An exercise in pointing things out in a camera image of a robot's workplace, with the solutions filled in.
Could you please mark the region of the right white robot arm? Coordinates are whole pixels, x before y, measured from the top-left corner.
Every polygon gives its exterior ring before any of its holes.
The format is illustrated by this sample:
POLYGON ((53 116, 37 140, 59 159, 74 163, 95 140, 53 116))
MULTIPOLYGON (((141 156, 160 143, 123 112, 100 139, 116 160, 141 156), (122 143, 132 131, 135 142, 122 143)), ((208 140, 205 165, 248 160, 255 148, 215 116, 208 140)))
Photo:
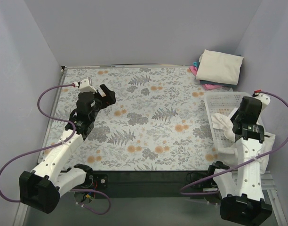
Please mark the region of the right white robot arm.
POLYGON ((265 150, 265 130, 259 116, 270 103, 260 94, 215 93, 204 98, 212 138, 218 151, 234 149, 237 180, 221 166, 206 175, 211 187, 219 188, 222 219, 244 226, 259 226, 272 214, 264 201, 259 156, 265 150))

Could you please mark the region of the white t shirt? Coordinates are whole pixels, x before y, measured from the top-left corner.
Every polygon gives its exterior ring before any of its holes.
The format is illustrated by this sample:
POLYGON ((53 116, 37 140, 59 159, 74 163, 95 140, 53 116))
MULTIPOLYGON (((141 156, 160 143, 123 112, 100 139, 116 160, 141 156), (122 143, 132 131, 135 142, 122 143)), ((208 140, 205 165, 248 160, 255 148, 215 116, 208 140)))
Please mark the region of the white t shirt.
MULTIPOLYGON (((229 117, 220 113, 214 113, 211 115, 213 128, 223 131, 225 138, 232 141, 232 145, 230 147, 218 149, 219 161, 222 161, 225 165, 229 166, 230 168, 238 164, 238 152, 234 144, 235 134, 232 131, 233 124, 230 120, 232 113, 235 113, 236 110, 237 109, 234 108, 232 112, 230 113, 229 117)), ((275 137, 276 137, 275 134, 265 132, 264 134, 265 144, 264 144, 263 150, 261 150, 259 154, 272 150, 275 137)))

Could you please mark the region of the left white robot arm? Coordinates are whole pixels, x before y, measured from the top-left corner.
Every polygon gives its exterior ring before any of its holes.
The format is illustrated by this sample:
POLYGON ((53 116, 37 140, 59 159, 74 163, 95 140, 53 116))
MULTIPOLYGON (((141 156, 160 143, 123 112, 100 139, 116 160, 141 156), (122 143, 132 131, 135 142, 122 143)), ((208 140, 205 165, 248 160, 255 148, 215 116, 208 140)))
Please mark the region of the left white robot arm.
POLYGON ((96 189, 99 180, 90 166, 76 164, 65 173, 61 171, 94 128, 99 111, 116 103, 115 92, 104 84, 100 85, 103 96, 90 85, 82 87, 77 82, 73 86, 80 90, 76 108, 70 113, 57 145, 32 171, 24 171, 19 177, 20 201, 47 214, 69 191, 84 193, 88 198, 102 194, 96 189))

